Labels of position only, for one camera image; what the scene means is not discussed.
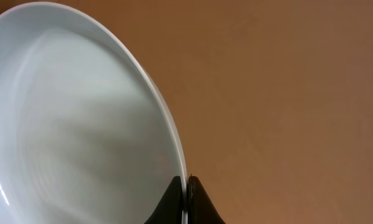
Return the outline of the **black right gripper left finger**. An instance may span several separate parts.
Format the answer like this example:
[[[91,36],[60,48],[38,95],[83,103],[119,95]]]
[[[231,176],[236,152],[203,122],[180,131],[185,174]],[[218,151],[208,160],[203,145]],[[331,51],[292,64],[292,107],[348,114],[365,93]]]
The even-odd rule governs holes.
[[[182,218],[182,182],[180,176],[175,176],[145,224],[181,224]]]

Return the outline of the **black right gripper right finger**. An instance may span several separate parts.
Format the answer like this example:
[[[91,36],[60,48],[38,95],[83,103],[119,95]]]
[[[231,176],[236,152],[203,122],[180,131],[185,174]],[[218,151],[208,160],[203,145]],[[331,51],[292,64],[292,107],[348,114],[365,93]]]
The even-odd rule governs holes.
[[[188,224],[225,224],[196,176],[189,176],[187,187]]]

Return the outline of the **light blue plate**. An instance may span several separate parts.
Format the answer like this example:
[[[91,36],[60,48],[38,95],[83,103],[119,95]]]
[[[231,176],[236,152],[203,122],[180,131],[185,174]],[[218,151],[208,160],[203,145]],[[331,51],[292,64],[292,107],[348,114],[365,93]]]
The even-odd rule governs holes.
[[[172,115],[111,31],[58,3],[0,14],[0,223],[144,223],[174,177]]]

